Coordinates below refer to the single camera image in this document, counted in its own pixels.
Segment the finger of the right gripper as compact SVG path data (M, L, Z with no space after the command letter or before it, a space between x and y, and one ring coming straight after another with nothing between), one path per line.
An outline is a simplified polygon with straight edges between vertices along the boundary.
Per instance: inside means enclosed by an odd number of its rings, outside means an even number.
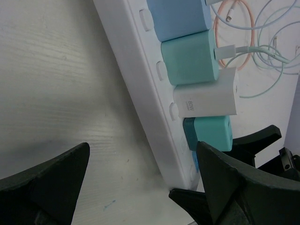
M198 225L212 225L206 195L203 192L174 188L169 198L183 208Z

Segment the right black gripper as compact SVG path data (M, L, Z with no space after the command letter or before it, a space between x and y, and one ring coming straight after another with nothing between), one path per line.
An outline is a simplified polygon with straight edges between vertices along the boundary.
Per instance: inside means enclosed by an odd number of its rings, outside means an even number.
M247 165L255 167L255 156L282 138L280 129L270 125L247 136L234 138L231 151L223 153ZM300 157L282 148L279 155L258 168L261 171L290 180L300 180Z

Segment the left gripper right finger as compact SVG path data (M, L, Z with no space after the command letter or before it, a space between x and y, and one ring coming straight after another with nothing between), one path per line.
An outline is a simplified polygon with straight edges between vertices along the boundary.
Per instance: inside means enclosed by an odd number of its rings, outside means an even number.
M298 225L300 183L236 160L205 142L197 157L216 225Z

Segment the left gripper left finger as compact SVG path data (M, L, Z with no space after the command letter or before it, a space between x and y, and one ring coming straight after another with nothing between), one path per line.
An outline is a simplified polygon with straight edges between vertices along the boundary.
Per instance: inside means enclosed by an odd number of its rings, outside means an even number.
M69 225L90 158L83 142L0 181L2 225Z

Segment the teal charger plug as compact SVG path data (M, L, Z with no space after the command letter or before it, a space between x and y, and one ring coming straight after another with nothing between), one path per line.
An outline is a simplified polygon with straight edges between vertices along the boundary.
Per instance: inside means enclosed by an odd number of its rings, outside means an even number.
M183 129L191 151L196 151L198 142L206 142L222 152L232 150L233 133L229 116L185 118Z

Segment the white power strip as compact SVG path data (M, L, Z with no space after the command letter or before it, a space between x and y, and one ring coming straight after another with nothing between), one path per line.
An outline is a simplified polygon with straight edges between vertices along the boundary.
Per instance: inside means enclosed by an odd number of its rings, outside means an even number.
M169 188L195 188L200 172L147 0L97 0L95 6L163 179ZM216 47L214 53L217 61L233 57L235 46Z

